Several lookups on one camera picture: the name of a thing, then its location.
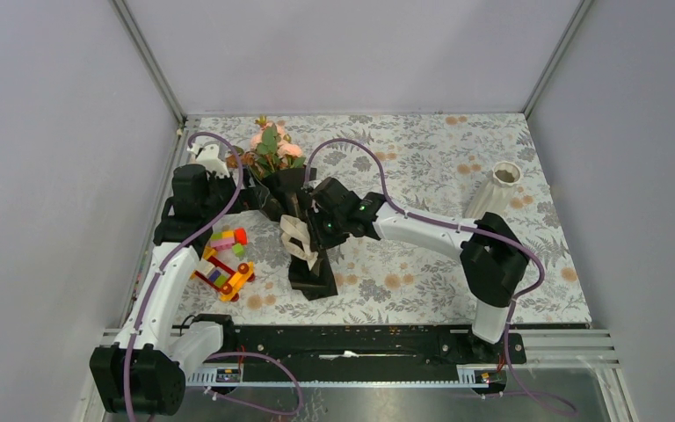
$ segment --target beige object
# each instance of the beige object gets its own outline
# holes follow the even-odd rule
[[[464,218],[482,218],[485,213],[501,214],[516,193],[521,169],[514,163],[501,161],[493,166],[488,178],[464,210]]]
[[[280,217],[280,229],[283,233],[280,235],[280,240],[286,251],[294,255],[298,259],[307,261],[309,269],[312,269],[317,258],[317,252],[309,249],[309,229],[307,223],[299,220],[291,215],[282,215]],[[301,242],[302,247],[298,247],[291,243],[291,239],[296,239]]]

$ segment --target floral tablecloth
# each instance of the floral tablecloth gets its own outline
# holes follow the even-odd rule
[[[560,227],[549,185],[522,114],[269,116],[285,124],[294,142],[310,153],[334,137],[358,140],[382,160],[388,189],[401,204],[461,216],[492,165],[513,161],[521,185],[504,218],[519,239],[542,259],[547,278],[519,299],[517,323],[590,322],[584,294]],[[215,132],[249,148],[257,132],[254,117],[212,117],[200,130]],[[363,151],[346,144],[323,149],[317,178],[332,176],[359,196],[380,192],[377,169]],[[339,295],[307,301],[290,288],[289,255],[276,223],[260,213],[228,215],[214,229],[244,227],[247,260],[257,279],[239,302],[221,302],[215,291],[191,280],[176,321],[189,314],[229,314],[237,324],[465,324],[475,317],[460,264],[436,252],[394,241],[349,239],[330,251]],[[234,265],[236,257],[222,254]],[[519,288],[535,281],[530,265]]]

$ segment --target pink flower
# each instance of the pink flower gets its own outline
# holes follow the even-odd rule
[[[263,133],[260,132],[257,135],[252,136],[250,140],[250,149],[253,151],[258,148],[258,145],[263,141]]]
[[[292,143],[287,143],[278,147],[278,156],[303,156],[304,153],[301,152],[301,148],[298,145]]]

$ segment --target white vase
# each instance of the white vase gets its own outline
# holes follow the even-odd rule
[[[514,163],[502,161],[493,166],[487,180],[483,182],[469,207],[464,210],[464,218],[482,218],[485,213],[501,214],[516,193],[521,180],[521,169]]]

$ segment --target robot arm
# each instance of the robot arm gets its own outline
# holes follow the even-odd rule
[[[165,242],[151,252],[151,267],[138,297],[145,297],[150,280],[158,272],[162,260],[178,244]],[[151,293],[149,304],[142,316],[142,324],[137,332],[134,349],[141,350],[151,346],[177,362],[188,378],[207,356],[221,348],[223,331],[220,325],[210,322],[197,322],[191,325],[184,336],[171,342],[172,318],[182,298],[190,274],[195,270],[200,258],[192,247],[177,252],[166,266],[166,270]],[[128,320],[115,337],[114,343],[127,348],[131,334],[135,332],[134,321],[138,318],[142,301],[136,301]]]
[[[436,251],[459,262],[469,289],[477,298],[472,332],[495,344],[503,335],[508,306],[516,286],[524,277],[529,259],[508,244],[466,231],[446,229],[408,218],[395,211],[380,193],[360,199],[334,178],[325,179],[311,193],[314,206],[307,212],[312,249],[337,246],[349,235],[376,240],[399,240]],[[486,214],[482,219],[456,220],[420,210],[413,214],[448,222],[457,227],[484,229],[518,242],[503,219]]]

